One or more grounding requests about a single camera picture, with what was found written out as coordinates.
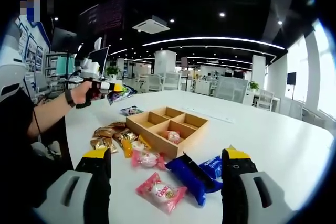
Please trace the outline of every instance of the hand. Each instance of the hand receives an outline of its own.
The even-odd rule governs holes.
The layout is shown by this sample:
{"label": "hand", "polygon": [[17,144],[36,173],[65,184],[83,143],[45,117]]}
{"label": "hand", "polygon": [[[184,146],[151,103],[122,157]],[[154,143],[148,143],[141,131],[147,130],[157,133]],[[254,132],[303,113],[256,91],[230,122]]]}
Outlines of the hand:
{"label": "hand", "polygon": [[91,81],[85,81],[81,85],[71,90],[71,97],[75,104],[84,104],[86,100],[86,93],[92,87]]}

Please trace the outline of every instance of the wooden tray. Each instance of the wooden tray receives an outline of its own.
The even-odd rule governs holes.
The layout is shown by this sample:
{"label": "wooden tray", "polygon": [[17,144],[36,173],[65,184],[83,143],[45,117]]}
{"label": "wooden tray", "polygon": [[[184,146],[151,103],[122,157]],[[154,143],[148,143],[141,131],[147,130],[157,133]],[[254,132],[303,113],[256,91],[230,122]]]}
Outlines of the wooden tray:
{"label": "wooden tray", "polygon": [[[195,144],[202,137],[207,122],[206,119],[169,107],[126,117],[128,128],[142,135],[156,151],[169,158],[182,155],[183,151]],[[179,144],[162,137],[162,131],[180,132]]]}

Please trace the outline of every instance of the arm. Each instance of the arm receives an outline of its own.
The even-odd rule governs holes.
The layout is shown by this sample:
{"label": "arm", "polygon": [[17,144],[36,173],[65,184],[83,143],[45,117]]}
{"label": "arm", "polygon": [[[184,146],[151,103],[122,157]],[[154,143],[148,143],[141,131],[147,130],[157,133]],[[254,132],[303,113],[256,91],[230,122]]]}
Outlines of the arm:
{"label": "arm", "polygon": [[[81,85],[75,87],[71,90],[71,96],[75,104],[85,103],[85,95],[91,88],[92,82],[84,82]],[[64,93],[61,94],[56,99],[34,108],[38,126],[41,132],[45,132],[56,122],[58,122],[63,116],[65,116],[71,109],[68,105]],[[32,123],[28,128],[28,136],[35,137],[39,135],[39,130],[36,124],[34,114],[32,115]]]}

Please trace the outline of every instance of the black ceiling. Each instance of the black ceiling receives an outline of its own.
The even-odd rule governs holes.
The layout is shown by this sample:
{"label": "black ceiling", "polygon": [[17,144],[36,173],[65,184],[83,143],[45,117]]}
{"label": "black ceiling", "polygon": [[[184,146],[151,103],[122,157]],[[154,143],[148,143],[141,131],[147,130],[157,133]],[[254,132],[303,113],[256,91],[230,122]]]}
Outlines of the black ceiling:
{"label": "black ceiling", "polygon": [[[81,12],[93,5],[104,3],[108,0],[55,0],[55,16],[59,18],[55,26],[70,31],[78,31],[78,16]],[[183,37],[236,37],[264,41],[284,48],[288,48],[301,34],[310,29],[312,20],[316,18],[314,6],[307,5],[308,0],[127,0],[128,8],[125,14],[128,22],[123,29],[107,32],[106,45],[111,45],[109,53],[122,49],[128,49],[111,57],[126,57],[133,59],[154,57],[153,53],[161,48],[177,47],[170,49],[177,52],[177,60],[180,56],[212,57],[219,59],[231,59],[251,62],[255,53],[245,50],[233,50],[232,48],[220,48],[210,46],[224,46],[256,50],[281,57],[286,51],[261,46],[259,44],[232,40],[188,40],[142,47],[143,44],[165,39]],[[171,30],[150,35],[137,32],[132,26],[139,23],[144,16],[155,15],[168,22]],[[274,58],[266,56],[267,63]],[[237,65],[250,68],[249,64],[219,61],[228,65]]]}

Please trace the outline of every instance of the black watch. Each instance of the black watch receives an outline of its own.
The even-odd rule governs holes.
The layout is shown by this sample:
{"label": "black watch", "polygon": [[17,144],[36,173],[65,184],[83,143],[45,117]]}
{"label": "black watch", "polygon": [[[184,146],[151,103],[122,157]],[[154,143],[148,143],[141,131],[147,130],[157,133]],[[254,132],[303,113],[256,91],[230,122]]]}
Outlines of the black watch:
{"label": "black watch", "polygon": [[65,99],[67,100],[67,103],[73,108],[75,105],[74,103],[74,100],[72,99],[72,96],[71,96],[71,90],[70,89],[67,89],[65,91]]}

